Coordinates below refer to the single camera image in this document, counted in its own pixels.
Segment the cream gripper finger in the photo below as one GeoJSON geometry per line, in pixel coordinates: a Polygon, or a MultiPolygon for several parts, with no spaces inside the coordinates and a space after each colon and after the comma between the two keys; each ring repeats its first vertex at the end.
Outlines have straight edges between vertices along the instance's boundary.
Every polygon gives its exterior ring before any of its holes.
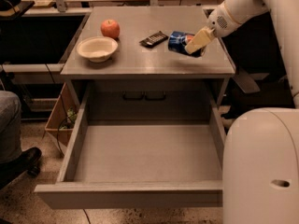
{"type": "Polygon", "coordinates": [[[193,54],[208,45],[214,38],[214,30],[205,26],[187,43],[185,50],[188,54],[193,54]]]}

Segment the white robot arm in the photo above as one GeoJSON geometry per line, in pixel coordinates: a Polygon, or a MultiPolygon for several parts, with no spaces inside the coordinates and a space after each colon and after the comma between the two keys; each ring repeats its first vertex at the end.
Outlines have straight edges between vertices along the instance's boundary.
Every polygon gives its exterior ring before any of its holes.
{"type": "MultiPolygon", "coordinates": [[[[292,99],[299,93],[299,0],[225,0],[187,43],[190,54],[269,12],[292,99]]],[[[223,224],[299,224],[299,109],[259,108],[227,133],[222,165],[223,224]]]]}

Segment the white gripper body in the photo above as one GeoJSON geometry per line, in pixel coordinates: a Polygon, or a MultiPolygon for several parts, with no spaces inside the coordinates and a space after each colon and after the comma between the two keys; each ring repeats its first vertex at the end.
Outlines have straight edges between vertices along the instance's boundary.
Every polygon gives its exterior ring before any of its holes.
{"type": "Polygon", "coordinates": [[[241,26],[239,7],[229,2],[218,5],[208,16],[207,25],[216,37],[225,37],[241,26]]]}

